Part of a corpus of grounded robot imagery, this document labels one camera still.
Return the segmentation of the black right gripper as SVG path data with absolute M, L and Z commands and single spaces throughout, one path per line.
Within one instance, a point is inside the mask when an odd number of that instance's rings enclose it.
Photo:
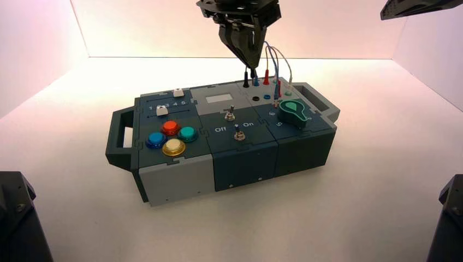
M 459 5 L 462 5 L 462 0 L 388 0 L 380 11 L 380 18 L 390 20 L 452 9 Z

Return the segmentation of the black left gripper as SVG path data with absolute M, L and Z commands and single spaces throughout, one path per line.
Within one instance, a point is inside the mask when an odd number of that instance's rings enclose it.
M 197 1 L 205 18 L 219 24 L 222 43 L 248 68 L 259 65 L 267 28 L 279 20 L 279 1 Z M 249 29 L 233 29 L 231 24 Z

